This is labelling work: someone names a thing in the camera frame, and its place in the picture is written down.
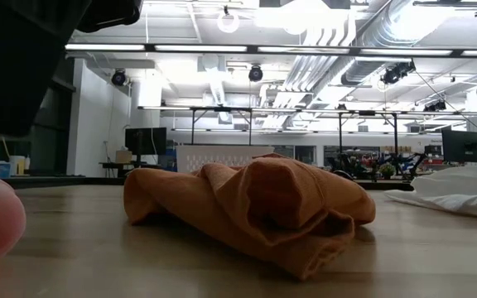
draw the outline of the wooden table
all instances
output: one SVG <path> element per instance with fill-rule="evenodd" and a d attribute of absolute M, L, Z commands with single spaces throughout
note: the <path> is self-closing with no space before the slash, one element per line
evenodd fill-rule
<path fill-rule="evenodd" d="M 386 200 L 301 283 L 169 219 L 130 227 L 121 186 L 19 190 L 27 230 L 0 261 L 0 297 L 477 297 L 477 219 Z"/>

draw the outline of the cable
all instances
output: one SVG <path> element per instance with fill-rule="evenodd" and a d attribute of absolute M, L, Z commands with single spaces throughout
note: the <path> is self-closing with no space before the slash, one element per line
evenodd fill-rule
<path fill-rule="evenodd" d="M 446 101 L 446 99 L 445 99 L 443 96 L 441 96 L 435 89 L 433 89 L 433 88 L 431 87 L 431 85 L 428 84 L 428 82 L 422 77 L 422 75 L 419 74 L 418 71 L 414 70 L 414 72 L 415 72 L 415 73 L 419 76 L 419 78 L 421 78 L 422 81 L 431 89 L 431 91 L 434 92 L 434 94 L 436 94 L 437 96 L 439 96 L 439 98 L 440 98 L 442 101 L 444 101 L 446 104 L 448 104 L 456 113 L 458 113 L 461 117 L 463 117 L 468 123 L 472 124 L 474 127 L 477 128 L 477 125 L 476 125 L 475 123 L 473 123 L 472 121 L 470 121 L 462 112 L 460 112 L 457 108 L 454 108 L 453 105 L 451 105 L 448 101 Z"/>

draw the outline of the table surface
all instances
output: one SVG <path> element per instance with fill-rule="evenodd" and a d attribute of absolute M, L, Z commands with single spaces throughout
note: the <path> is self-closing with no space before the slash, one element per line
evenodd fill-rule
<path fill-rule="evenodd" d="M 22 240 L 0 297 L 474 297 L 477 219 L 389 201 L 314 279 L 299 282 L 178 220 L 127 225 L 122 186 L 19 190 Z"/>

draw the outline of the orange towel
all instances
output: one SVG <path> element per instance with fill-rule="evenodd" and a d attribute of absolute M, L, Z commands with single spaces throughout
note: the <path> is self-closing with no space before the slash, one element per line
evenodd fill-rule
<path fill-rule="evenodd" d="M 345 249 L 355 224 L 375 215 L 356 183 L 275 154 L 243 168 L 204 165 L 193 175 L 134 170 L 124 185 L 124 209 L 131 224 L 168 211 L 301 280 Z"/>

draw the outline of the ceiling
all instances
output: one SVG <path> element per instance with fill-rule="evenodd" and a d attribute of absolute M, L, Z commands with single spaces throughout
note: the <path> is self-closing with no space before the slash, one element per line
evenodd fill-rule
<path fill-rule="evenodd" d="M 371 18 L 386 0 L 369 0 L 369 8 L 355 12 L 357 30 Z M 202 2 L 150 1 L 143 5 L 140 20 L 130 26 L 116 26 L 91 34 L 76 31 L 72 42 L 98 43 L 204 43 L 204 44 L 252 44 L 252 45 L 298 45 L 306 33 L 291 35 L 282 28 L 261 28 L 254 23 L 258 1 L 232 2 L 230 11 L 239 14 L 240 24 L 234 33 L 225 33 L 217 27 L 220 5 L 204 6 Z M 188 5 L 192 5 L 192 15 Z M 428 47 L 477 47 L 477 17 L 475 10 L 456 11 L 432 33 L 417 43 Z M 197 59 L 192 54 L 157 53 L 108 53 L 96 54 L 96 59 L 108 60 L 154 60 L 173 88 L 165 88 L 163 98 L 199 98 L 209 92 L 206 77 L 197 71 Z M 242 61 L 260 64 L 265 73 L 265 82 L 250 83 L 247 70 L 235 70 L 223 76 L 224 90 L 230 93 L 258 94 L 263 83 L 284 80 L 292 69 L 294 55 L 227 55 L 227 61 Z M 477 76 L 477 60 L 466 59 L 415 59 L 417 71 L 435 91 L 454 88 L 462 81 Z M 386 92 L 376 89 L 372 81 L 350 93 L 353 103 L 411 103 L 434 94 L 417 74 L 410 74 Z M 454 100 L 465 97 L 462 92 L 452 94 Z"/>

